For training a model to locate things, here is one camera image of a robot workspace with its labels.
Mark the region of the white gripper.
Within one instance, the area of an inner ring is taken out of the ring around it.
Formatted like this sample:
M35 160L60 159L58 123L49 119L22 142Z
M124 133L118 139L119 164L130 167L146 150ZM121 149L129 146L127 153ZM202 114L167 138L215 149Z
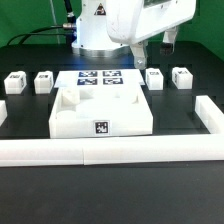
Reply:
M160 54L171 55L178 25L191 20L195 9L196 0L106 0L107 33L113 42L131 45L135 68L144 70L148 41L143 40L165 31Z

